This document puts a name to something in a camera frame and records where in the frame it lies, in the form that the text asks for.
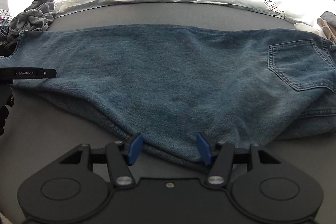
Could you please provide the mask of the folded grey garment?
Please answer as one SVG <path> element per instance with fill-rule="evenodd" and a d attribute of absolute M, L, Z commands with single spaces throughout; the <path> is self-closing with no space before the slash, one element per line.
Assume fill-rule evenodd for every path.
<path fill-rule="evenodd" d="M 325 20 L 328 25 L 333 26 L 336 28 L 336 15 L 333 14 L 332 12 L 326 11 L 321 15 L 321 18 Z"/>

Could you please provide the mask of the crumpled grey garment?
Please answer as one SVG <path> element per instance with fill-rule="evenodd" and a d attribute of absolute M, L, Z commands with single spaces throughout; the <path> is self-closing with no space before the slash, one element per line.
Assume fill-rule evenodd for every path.
<path fill-rule="evenodd" d="M 7 33 L 7 42 L 17 39 L 21 31 L 45 31 L 54 21 L 54 0 L 34 0 L 23 12 L 14 17 Z"/>

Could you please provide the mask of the black garment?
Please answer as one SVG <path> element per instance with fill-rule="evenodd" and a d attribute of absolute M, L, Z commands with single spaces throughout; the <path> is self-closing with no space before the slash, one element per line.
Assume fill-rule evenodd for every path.
<path fill-rule="evenodd" d="M 15 38 L 11 42 L 1 40 L 0 56 L 9 57 L 16 49 L 18 39 Z"/>

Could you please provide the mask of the folded beige garment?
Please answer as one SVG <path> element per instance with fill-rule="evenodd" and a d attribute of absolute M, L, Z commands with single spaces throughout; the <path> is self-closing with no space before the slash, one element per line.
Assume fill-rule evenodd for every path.
<path fill-rule="evenodd" d="M 330 40 L 333 44 L 336 43 L 335 27 L 329 25 L 326 20 L 322 18 L 317 19 L 317 24 L 321 28 L 321 36 Z"/>

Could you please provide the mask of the blue plaid shirt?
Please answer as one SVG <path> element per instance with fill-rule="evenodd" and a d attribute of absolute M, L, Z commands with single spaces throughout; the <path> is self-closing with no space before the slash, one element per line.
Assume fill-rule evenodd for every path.
<path fill-rule="evenodd" d="M 1 46 L 7 44 L 10 40 L 11 40 L 10 23 L 9 22 L 1 22 L 1 25 L 0 25 Z"/>

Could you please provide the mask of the blue denim jeans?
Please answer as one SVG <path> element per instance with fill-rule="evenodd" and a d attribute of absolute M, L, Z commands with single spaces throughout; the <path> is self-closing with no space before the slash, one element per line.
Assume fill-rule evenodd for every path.
<path fill-rule="evenodd" d="M 144 150 L 202 168 L 196 134 L 239 148 L 335 132 L 335 45 L 311 32 L 121 25 L 22 31 L 2 67 L 55 69 L 14 86 Z"/>

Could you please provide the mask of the folded white garment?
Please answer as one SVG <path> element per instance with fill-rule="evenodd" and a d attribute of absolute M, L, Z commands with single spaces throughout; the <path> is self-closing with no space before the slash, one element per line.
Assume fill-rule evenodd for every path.
<path fill-rule="evenodd" d="M 305 24 L 305 23 L 301 23 L 301 22 L 295 23 L 294 28 L 299 31 L 305 31 L 305 32 L 310 32 L 310 33 L 319 35 L 319 31 L 316 28 L 308 24 Z"/>

